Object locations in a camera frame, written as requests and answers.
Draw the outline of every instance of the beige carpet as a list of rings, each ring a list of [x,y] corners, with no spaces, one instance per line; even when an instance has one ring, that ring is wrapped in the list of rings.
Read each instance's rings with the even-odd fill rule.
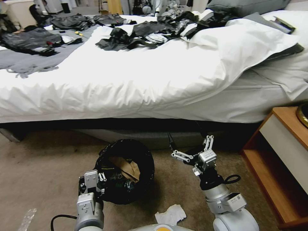
[[[0,137],[0,227],[17,231],[25,213],[37,212],[28,231],[50,230],[57,214],[76,214],[78,177],[94,167],[98,152],[106,143],[74,131],[44,131],[28,134],[21,143]],[[261,231],[276,231],[276,220],[255,179],[247,171],[242,157],[235,152],[219,151],[217,170],[223,176],[240,174],[242,180],[230,185],[241,192],[247,209],[256,218]],[[213,230],[210,213],[199,179],[191,167],[170,157],[169,150],[152,152],[155,180],[149,192],[129,205],[104,204],[106,231],[126,231],[156,223],[154,214],[180,204],[187,218],[178,225],[197,231]],[[55,231],[72,231],[75,221],[59,218]]]

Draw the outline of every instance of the gray towel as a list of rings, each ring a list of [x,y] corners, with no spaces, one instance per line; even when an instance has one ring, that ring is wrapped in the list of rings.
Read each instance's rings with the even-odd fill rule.
[[[74,50],[84,44],[97,27],[96,25],[82,31],[83,37],[76,35],[74,31],[70,30],[61,33],[61,35],[68,35],[73,38],[82,38],[83,43],[57,47],[55,51],[59,53],[49,57],[24,54],[12,50],[2,50],[0,51],[0,69],[7,69],[8,72],[17,73],[16,77],[20,76],[22,78],[27,78],[29,74],[34,72],[46,72],[57,69],[57,65],[65,60]],[[58,34],[59,30],[50,30],[49,32]]]

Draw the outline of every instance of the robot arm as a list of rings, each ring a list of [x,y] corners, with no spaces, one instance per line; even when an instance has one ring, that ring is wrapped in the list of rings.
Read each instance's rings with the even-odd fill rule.
[[[74,231],[102,231],[104,227],[103,202],[96,201],[105,193],[107,179],[97,170],[87,171],[79,177],[78,217]]]
[[[223,179],[215,169],[216,153],[212,150],[214,136],[206,136],[204,149],[194,155],[187,155],[175,148],[175,143],[168,133],[171,156],[193,165],[193,172],[200,178],[200,188],[204,192],[205,200],[216,219],[213,222],[215,231],[259,231],[259,227],[253,216],[244,209],[247,205],[244,197],[238,193],[231,193],[227,184],[235,183],[241,178],[239,175],[231,175]]]

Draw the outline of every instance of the orange button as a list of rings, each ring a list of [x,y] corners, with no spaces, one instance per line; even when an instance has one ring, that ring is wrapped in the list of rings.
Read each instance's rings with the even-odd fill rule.
[[[167,227],[159,227],[156,231],[171,231]]]

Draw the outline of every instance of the crumpled tissue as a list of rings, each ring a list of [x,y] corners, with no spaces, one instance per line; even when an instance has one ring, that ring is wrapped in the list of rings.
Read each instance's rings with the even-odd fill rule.
[[[180,205],[170,206],[166,212],[155,214],[158,224],[176,225],[180,220],[186,218],[186,214]]]

